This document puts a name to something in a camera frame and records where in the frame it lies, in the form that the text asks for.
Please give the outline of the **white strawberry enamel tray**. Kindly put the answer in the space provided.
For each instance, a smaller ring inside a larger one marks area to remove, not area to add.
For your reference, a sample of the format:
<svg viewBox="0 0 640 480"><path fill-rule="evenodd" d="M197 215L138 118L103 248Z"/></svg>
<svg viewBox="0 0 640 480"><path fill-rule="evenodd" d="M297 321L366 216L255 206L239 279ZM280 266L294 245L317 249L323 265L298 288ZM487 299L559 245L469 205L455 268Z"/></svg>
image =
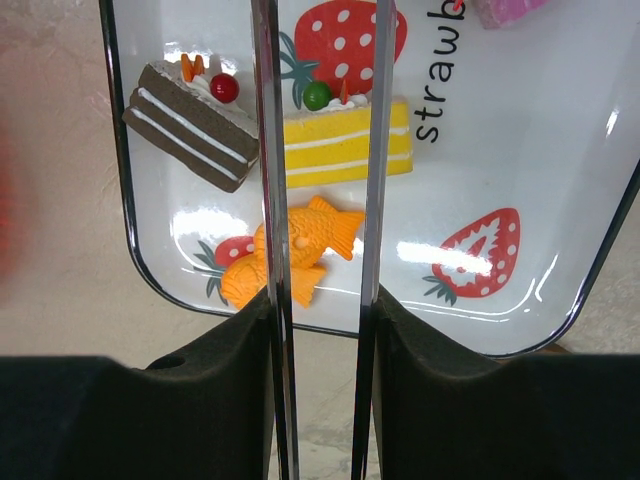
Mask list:
<svg viewBox="0 0 640 480"><path fill-rule="evenodd" d="M127 236L144 279L190 310L262 220L260 172L226 193L127 126L146 64L201 55L254 106L247 1L99 5ZM575 321L639 187L639 5L548 1L485 29L472 1L397 5L397 112L380 279L409 311L490 356Z"/></svg>

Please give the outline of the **chocolate cake slice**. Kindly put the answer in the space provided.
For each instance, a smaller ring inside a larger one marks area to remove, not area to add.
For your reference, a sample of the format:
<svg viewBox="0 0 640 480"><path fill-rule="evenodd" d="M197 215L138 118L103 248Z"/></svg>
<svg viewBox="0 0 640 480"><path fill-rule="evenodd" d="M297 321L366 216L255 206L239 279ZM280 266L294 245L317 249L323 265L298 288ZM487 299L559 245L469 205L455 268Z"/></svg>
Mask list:
<svg viewBox="0 0 640 480"><path fill-rule="evenodd" d="M235 76L201 55L145 65L122 119L190 171L236 192L259 156L257 123L237 104Z"/></svg>

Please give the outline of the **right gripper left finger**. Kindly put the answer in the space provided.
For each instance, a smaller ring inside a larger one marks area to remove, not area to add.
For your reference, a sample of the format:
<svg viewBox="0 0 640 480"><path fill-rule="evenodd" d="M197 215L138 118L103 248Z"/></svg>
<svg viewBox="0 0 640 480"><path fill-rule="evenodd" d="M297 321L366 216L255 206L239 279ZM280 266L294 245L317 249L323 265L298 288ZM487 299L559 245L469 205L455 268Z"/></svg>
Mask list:
<svg viewBox="0 0 640 480"><path fill-rule="evenodd" d="M102 356L1 361L5 479L264 479L268 298L144 369Z"/></svg>

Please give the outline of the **metal serving tongs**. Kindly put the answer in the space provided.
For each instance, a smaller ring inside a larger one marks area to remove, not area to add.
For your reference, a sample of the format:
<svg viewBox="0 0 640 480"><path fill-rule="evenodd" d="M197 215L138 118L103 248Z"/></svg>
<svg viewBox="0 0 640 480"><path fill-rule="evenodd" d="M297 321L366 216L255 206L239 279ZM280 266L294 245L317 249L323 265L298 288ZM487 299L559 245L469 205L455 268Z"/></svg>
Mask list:
<svg viewBox="0 0 640 480"><path fill-rule="evenodd" d="M278 4L275 1L254 1L251 4L251 14L260 171L263 186L268 319L273 334L278 460L281 478L296 479L299 476L299 443ZM365 478L369 451L377 322L375 305L380 287L396 21L395 2L378 2L351 454L351 476L354 479Z"/></svg>

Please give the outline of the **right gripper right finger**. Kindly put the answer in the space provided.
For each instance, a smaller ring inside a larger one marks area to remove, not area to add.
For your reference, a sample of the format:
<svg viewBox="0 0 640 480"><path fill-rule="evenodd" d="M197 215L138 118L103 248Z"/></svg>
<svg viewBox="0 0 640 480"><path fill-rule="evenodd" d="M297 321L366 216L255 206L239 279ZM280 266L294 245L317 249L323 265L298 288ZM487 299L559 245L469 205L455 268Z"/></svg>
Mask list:
<svg viewBox="0 0 640 480"><path fill-rule="evenodd" d="M374 419L385 479L635 479L639 359L498 362L381 291Z"/></svg>

